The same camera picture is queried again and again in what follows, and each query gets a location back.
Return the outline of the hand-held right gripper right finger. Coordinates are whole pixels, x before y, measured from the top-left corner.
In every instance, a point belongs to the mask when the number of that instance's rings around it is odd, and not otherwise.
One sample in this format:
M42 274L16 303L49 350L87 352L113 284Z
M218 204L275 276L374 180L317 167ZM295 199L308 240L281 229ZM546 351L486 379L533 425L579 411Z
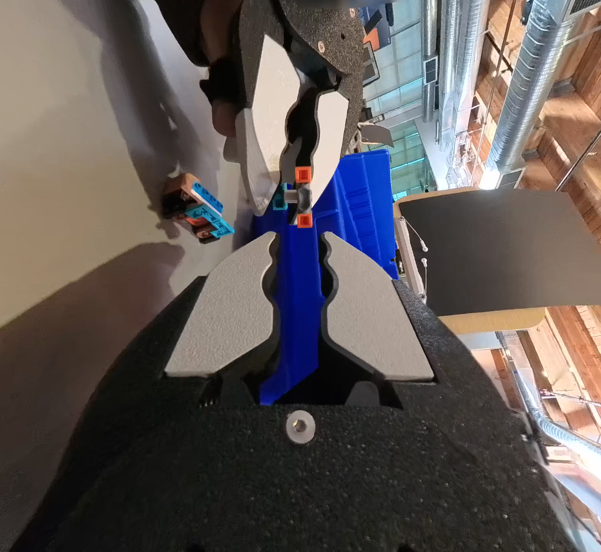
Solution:
M323 274L331 285L321 311L325 343L372 376L432 382L431 364L390 275L332 232L320 242Z

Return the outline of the toy axle with orange ends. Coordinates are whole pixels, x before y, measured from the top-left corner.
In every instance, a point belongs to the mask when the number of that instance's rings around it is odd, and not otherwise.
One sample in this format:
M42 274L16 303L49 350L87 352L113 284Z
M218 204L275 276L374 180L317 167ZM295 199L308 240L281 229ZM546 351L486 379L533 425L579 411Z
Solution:
M312 168L295 167L295 179L292 184L282 182L278 185L272 199L272 208L275 211L284 211L293 205L296 212L294 218L290 219L290 224L302 229L312 228Z

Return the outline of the blue orange toy brick assembly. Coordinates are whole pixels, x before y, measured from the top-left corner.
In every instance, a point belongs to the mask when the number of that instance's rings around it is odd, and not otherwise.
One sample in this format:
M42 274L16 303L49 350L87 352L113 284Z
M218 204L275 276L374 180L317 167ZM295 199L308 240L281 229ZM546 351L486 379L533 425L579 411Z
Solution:
M234 234L223 216L223 204L191 173L169 177L161 198L161 218L184 226L201 244Z

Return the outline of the person's left hand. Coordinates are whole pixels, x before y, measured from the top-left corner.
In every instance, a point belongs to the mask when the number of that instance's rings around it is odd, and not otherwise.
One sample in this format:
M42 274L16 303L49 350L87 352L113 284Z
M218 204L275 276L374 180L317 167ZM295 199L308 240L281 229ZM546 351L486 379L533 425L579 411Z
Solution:
M201 8L200 25L204 38L204 51L212 65L231 54L232 24L243 0L205 0ZM234 103L222 98L212 101L214 129L225 137L236 135L237 109Z

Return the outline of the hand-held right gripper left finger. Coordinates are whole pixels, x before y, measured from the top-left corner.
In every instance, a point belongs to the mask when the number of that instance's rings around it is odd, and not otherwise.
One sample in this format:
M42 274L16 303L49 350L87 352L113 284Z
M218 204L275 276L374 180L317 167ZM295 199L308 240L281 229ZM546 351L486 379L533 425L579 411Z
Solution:
M280 361L279 251L280 236L269 231L209 273L167 361L167 376L238 379L259 393Z

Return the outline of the black panel with wooden edge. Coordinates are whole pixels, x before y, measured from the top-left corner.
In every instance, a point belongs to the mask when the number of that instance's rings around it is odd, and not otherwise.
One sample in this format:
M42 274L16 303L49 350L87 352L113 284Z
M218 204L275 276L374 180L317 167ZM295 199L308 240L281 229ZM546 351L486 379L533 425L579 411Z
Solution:
M600 306L600 243L567 193L456 188L403 197L426 305L457 336L527 330L545 309Z

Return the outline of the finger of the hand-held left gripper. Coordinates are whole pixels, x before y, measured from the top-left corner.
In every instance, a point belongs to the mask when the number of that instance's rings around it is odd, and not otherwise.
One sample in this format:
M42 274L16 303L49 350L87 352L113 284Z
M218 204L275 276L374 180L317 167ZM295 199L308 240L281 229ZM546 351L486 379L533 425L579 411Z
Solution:
M284 46L266 34L249 107L237 113L233 162L240 167L248 206L263 216L281 182L287 119L299 100L302 80Z
M305 120L299 166L312 168L313 206L332 180L340 162L349 100L336 90L319 92Z

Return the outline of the blue plastic bin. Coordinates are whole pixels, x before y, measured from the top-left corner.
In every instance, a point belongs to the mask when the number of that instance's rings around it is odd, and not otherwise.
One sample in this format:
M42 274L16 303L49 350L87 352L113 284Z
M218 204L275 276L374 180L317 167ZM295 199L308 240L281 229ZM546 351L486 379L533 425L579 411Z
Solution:
M312 207L312 226L289 224L296 205L284 201L278 187L271 206L252 222L252 238L267 232L280 236L275 300L281 315L281 360L260 388L259 399L271 405L318 366L321 292L319 237L332 232L398 279L395 263L393 190L387 150L342 158Z

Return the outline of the silver ventilation duct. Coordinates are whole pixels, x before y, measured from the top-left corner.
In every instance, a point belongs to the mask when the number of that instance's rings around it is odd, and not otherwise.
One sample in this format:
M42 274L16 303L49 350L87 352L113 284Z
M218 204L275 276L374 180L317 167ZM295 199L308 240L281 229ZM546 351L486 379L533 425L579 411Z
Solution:
M521 50L502 107L485 176L511 171L521 159L549 95L562 48L573 32L570 0L533 0Z
M442 0L440 93L473 93L491 0Z

